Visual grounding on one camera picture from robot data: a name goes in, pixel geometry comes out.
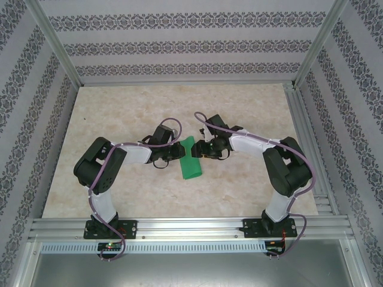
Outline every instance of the purple cable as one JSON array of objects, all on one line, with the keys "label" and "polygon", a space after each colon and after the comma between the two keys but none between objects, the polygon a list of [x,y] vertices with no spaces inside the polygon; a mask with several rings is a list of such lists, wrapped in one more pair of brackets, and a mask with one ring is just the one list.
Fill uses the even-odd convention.
[{"label": "purple cable", "polygon": [[[202,120],[201,118],[198,117],[198,115],[201,115],[204,117],[205,121]],[[228,132],[228,133],[233,133],[235,135],[240,135],[240,136],[248,136],[249,138],[254,138],[254,139],[258,139],[262,142],[267,142],[267,143],[270,143],[272,145],[276,145],[276,146],[279,146],[281,148],[284,148],[286,149],[287,151],[290,151],[292,152],[293,154],[296,154],[298,157],[300,157],[304,162],[305,164],[309,167],[309,170],[312,174],[312,181],[311,181],[311,184],[309,185],[309,187],[305,188],[304,190],[302,191],[299,191],[298,193],[296,193],[293,197],[293,199],[291,199],[291,202],[290,204],[287,206],[287,212],[288,214],[290,214],[291,216],[299,216],[299,217],[302,217],[303,220],[304,220],[304,224],[303,224],[303,227],[302,227],[302,231],[300,232],[300,234],[298,235],[297,239],[291,244],[290,248],[287,249],[283,254],[281,255],[277,255],[276,253],[274,252],[271,252],[269,251],[269,253],[272,253],[274,255],[276,255],[277,257],[283,257],[285,256],[286,254],[288,254],[295,246],[296,246],[296,243],[300,240],[300,238],[303,236],[305,230],[306,230],[306,227],[307,227],[307,219],[304,215],[302,214],[296,214],[296,213],[290,213],[290,209],[291,207],[293,206],[296,198],[298,196],[301,196],[302,194],[305,194],[305,193],[308,193],[315,185],[315,182],[317,181],[317,176],[315,174],[315,170],[314,170],[314,167],[312,166],[312,164],[308,161],[308,159],[303,156],[303,154],[297,152],[295,149],[293,148],[290,148],[289,146],[286,146],[282,143],[279,143],[279,142],[274,142],[274,141],[271,141],[269,139],[266,139],[266,138],[263,138],[261,136],[257,136],[257,135],[253,135],[251,133],[241,133],[241,132],[235,132],[233,130],[229,130],[229,129],[224,129],[223,127],[217,127],[213,124],[210,124],[210,123],[207,123],[206,120],[207,120],[207,117],[205,114],[201,113],[201,112],[195,112],[194,113],[194,116],[196,117],[197,120],[199,120],[201,123],[203,123],[204,125],[208,126],[208,127],[212,127],[213,129],[216,129],[216,130],[222,130],[224,132]]]},{"label": "purple cable", "polygon": [[90,208],[93,212],[93,214],[95,215],[95,217],[97,217],[98,220],[100,220],[101,223],[103,223],[105,226],[107,226],[111,231],[113,231],[114,233],[116,233],[119,238],[121,238],[121,242],[123,244],[123,248],[121,250],[121,252],[119,254],[117,254],[115,257],[113,258],[110,258],[110,259],[105,259],[104,257],[102,257],[102,254],[104,252],[104,250],[101,251],[100,253],[100,258],[101,258],[101,261],[104,261],[104,260],[107,260],[107,261],[114,261],[116,259],[119,259],[125,252],[125,249],[126,249],[126,242],[125,242],[125,238],[124,236],[119,233],[116,229],[114,229],[112,226],[110,226],[105,220],[102,219],[101,216],[98,215],[93,203],[92,203],[92,191],[93,189],[95,188],[98,180],[100,180],[100,177],[102,175],[102,173],[104,172],[105,170],[105,166],[107,165],[107,162],[109,161],[110,157],[112,156],[112,153],[113,151],[118,148],[119,146],[123,146],[123,145],[134,145],[134,146],[144,146],[146,148],[163,148],[164,146],[169,146],[169,145],[172,145],[174,144],[181,136],[182,134],[182,125],[181,125],[181,122],[179,120],[177,120],[176,118],[165,118],[160,124],[163,124],[165,121],[169,121],[169,120],[172,120],[172,121],[176,121],[178,123],[178,125],[180,126],[180,132],[178,133],[178,135],[175,137],[174,140],[172,140],[171,142],[168,142],[167,144],[164,143],[163,145],[147,145],[145,143],[133,143],[133,142],[123,142],[123,143],[118,143],[117,145],[114,145],[111,150],[109,151],[107,157],[105,158],[105,161],[104,163],[102,164],[101,166],[101,169],[100,171],[98,172],[95,180],[93,181],[92,185],[90,186],[90,188],[88,189],[88,202],[89,202],[89,205],[90,205]]}]

